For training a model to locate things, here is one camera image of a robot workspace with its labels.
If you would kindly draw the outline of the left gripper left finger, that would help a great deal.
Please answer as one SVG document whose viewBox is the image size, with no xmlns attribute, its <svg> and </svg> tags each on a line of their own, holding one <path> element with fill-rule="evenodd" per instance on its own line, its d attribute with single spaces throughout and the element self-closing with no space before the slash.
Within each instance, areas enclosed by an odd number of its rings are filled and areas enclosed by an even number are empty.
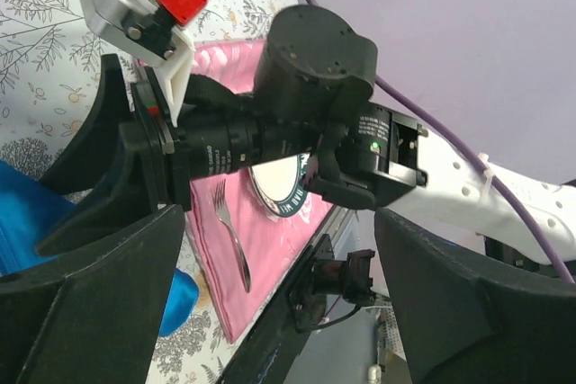
<svg viewBox="0 0 576 384">
<path fill-rule="evenodd" d="M 3 383 L 143 383 L 184 234 L 178 205 L 1 279 Z"/>
</svg>

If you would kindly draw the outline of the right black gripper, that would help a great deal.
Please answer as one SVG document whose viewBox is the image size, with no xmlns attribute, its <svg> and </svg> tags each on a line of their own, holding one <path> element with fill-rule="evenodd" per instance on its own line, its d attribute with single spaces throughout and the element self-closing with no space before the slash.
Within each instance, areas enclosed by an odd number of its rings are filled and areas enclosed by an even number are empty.
<svg viewBox="0 0 576 384">
<path fill-rule="evenodd" d="M 166 205 L 192 208 L 184 130 L 168 124 L 157 81 L 139 80 L 130 90 L 132 112 L 119 57 L 103 55 L 92 108 L 40 179 L 60 195 L 96 186 L 35 246 L 39 255 L 90 245 L 156 216 Z M 113 159 L 118 125 L 119 151 Z"/>
</svg>

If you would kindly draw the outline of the blue cloth napkin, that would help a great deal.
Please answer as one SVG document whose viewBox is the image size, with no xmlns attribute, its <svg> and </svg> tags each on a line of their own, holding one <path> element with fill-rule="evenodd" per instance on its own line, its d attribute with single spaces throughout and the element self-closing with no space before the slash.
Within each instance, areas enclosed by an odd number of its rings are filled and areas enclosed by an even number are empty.
<svg viewBox="0 0 576 384">
<path fill-rule="evenodd" d="M 74 204 L 31 177 L 1 163 L 1 274 L 26 270 L 48 260 L 36 244 L 63 219 Z M 193 277 L 175 270 L 159 335 L 167 337 L 185 324 L 199 299 Z"/>
</svg>

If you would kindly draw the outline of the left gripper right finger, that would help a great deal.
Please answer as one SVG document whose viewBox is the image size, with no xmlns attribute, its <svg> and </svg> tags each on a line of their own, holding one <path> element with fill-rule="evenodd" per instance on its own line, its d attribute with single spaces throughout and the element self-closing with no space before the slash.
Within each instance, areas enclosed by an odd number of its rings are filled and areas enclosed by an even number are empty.
<svg viewBox="0 0 576 384">
<path fill-rule="evenodd" d="M 386 209 L 374 237 L 415 383 L 573 383 L 575 287 Z"/>
</svg>

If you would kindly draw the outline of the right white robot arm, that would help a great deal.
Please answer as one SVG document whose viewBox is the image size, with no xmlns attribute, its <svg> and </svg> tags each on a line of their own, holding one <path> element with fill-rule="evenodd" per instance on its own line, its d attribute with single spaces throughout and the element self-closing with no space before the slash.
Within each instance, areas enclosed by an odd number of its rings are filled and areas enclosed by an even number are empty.
<svg viewBox="0 0 576 384">
<path fill-rule="evenodd" d="M 193 56 L 181 20 L 163 6 L 86 7 L 85 17 L 147 66 L 127 103 L 117 57 L 103 57 L 85 125 L 42 179 L 87 196 L 37 244 L 40 255 L 109 236 L 160 203 L 189 209 L 192 180 L 308 154 L 304 187 L 324 201 L 420 211 L 538 263 L 575 258 L 565 216 L 575 191 L 486 164 L 423 116 L 372 103 L 377 49 L 329 10 L 296 5 L 274 18 L 250 93 L 185 70 L 180 114 L 159 69 Z"/>
</svg>

